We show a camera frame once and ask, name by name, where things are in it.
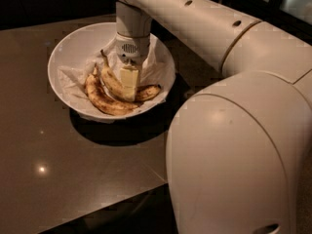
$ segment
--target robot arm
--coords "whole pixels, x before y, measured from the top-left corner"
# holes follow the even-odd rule
[[[187,101],[169,130],[180,234],[295,233],[298,175],[312,144],[311,46],[210,0],[119,1],[229,77]]]

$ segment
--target overripe banana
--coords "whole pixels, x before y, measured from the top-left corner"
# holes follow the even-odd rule
[[[90,102],[100,111],[110,115],[125,115],[139,107],[138,103],[119,101],[109,97],[103,89],[99,77],[98,68],[89,74],[85,82],[85,92]]]
[[[101,50],[100,53],[103,56],[103,67],[101,70],[101,79],[103,83],[112,95],[122,100],[129,100],[124,93],[122,83],[117,79],[113,70],[109,66],[107,56],[104,54],[103,50]],[[137,88],[135,101],[144,102],[153,99],[160,93],[160,91],[160,85],[140,86]]]

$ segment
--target banana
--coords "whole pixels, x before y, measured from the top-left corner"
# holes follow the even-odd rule
[[[128,100],[124,93],[124,88],[122,83],[117,79],[113,70],[109,66],[107,56],[104,54],[103,50],[100,50],[103,57],[103,68],[101,71],[101,79],[105,84],[108,91],[121,100]],[[160,85],[146,85],[137,87],[136,98],[137,102],[144,102],[149,99],[155,98],[161,91]]]
[[[136,101],[147,101],[155,98],[161,91],[160,85],[146,85],[137,88]]]
[[[94,72],[88,75],[85,82],[85,93],[97,109],[110,115],[125,115],[139,107],[139,103],[119,101],[109,97],[99,81],[98,74],[98,68],[95,66]]]

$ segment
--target table surface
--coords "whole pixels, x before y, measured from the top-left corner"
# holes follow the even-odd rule
[[[135,118],[119,125],[84,121],[59,101],[49,84],[47,63],[56,44],[80,27],[105,21],[115,21],[115,16],[0,31],[0,233],[42,232],[167,183],[170,119],[155,129],[157,119],[142,118],[150,126],[140,130],[150,135],[138,131],[135,139],[127,138]],[[173,102],[182,103],[219,79],[178,40],[163,42],[181,77]],[[163,106],[147,117],[162,110],[172,109]],[[311,163],[309,156],[303,180],[312,177]],[[311,217],[312,205],[303,199],[312,189],[301,184],[299,212],[308,211]]]

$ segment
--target white bowl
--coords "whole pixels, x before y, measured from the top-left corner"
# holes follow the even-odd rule
[[[64,94],[63,87],[60,84],[58,76],[58,68],[60,66],[70,66],[74,69],[86,68],[86,60],[96,52],[99,52],[104,46],[111,42],[116,35],[116,23],[104,22],[92,24],[80,28],[63,38],[53,50],[48,63],[48,76],[50,84],[57,96],[69,107],[79,113],[79,115],[88,120],[98,122],[111,123],[115,120],[133,117],[151,109],[161,101],[165,101],[168,92],[175,81],[175,62],[167,47],[154,35],[151,34],[151,45],[157,46],[153,49],[157,61],[161,61],[166,65],[166,77],[163,79],[161,75],[157,76],[157,80],[153,81],[162,86],[162,93],[158,95],[153,103],[149,101],[141,110],[125,116],[112,116],[98,110],[86,110],[70,101]]]

